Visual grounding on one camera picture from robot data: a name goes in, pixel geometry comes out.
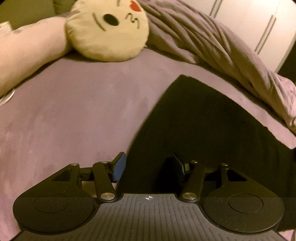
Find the black knit garment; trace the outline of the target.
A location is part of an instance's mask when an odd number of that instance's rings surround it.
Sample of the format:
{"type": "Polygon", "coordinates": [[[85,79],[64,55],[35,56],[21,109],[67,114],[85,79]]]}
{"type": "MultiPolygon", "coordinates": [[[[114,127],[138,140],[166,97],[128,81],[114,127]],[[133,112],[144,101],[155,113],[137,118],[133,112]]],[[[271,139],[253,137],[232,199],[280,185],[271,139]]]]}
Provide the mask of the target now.
{"type": "Polygon", "coordinates": [[[192,160],[227,163],[283,199],[279,230],[295,228],[295,149],[244,108],[192,77],[166,90],[133,142],[119,193],[178,193],[192,160]]]}

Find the grey padded headboard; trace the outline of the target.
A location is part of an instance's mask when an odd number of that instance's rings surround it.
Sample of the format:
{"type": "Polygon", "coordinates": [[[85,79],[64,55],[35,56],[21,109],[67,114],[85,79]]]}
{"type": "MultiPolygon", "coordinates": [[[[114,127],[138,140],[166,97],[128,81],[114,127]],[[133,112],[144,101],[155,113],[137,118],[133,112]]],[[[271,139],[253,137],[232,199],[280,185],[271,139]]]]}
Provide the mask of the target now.
{"type": "Polygon", "coordinates": [[[39,20],[58,16],[71,10],[75,1],[5,0],[1,1],[1,22],[10,22],[15,30],[39,20]]]}

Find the white wardrobe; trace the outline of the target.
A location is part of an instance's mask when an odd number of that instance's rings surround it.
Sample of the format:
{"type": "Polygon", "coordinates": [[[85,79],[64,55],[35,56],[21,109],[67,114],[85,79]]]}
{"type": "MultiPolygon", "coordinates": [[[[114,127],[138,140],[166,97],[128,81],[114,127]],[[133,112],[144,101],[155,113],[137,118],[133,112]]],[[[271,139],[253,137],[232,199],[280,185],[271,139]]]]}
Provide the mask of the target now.
{"type": "Polygon", "coordinates": [[[278,72],[295,43],[295,2],[194,0],[187,4],[226,25],[278,72]]]}

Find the pink pillow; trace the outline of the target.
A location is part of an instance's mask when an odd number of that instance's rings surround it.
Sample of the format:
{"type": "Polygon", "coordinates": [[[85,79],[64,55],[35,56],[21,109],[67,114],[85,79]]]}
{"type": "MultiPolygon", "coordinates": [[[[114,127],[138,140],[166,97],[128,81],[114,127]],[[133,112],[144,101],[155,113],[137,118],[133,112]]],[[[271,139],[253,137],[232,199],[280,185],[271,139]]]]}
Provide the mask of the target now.
{"type": "Polygon", "coordinates": [[[71,50],[65,23],[64,16],[43,19],[16,30],[10,22],[1,23],[1,105],[13,97],[16,86],[23,80],[71,50]]]}

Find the purple fleece bed cover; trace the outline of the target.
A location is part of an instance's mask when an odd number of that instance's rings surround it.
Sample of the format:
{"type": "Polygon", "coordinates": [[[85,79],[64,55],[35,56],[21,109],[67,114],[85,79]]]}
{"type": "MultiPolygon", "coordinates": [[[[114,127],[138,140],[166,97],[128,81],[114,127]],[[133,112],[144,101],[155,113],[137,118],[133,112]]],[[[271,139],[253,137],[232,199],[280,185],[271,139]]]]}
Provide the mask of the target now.
{"type": "Polygon", "coordinates": [[[274,111],[234,80],[149,49],[120,63],[76,52],[43,67],[1,107],[1,240],[19,227],[14,200],[70,163],[90,167],[127,152],[169,86],[192,77],[244,108],[290,149],[295,135],[274,111]]]}

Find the rolled purple duvet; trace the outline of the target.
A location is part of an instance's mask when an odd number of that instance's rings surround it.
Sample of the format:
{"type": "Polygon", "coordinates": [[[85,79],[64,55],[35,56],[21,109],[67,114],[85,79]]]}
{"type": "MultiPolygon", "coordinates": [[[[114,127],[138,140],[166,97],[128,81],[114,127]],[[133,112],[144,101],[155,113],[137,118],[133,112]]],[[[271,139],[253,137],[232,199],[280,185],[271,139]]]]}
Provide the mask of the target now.
{"type": "Polygon", "coordinates": [[[270,70],[225,25],[184,1],[139,1],[149,20],[147,47],[178,61],[207,64],[237,80],[295,132],[295,85],[270,70]]]}

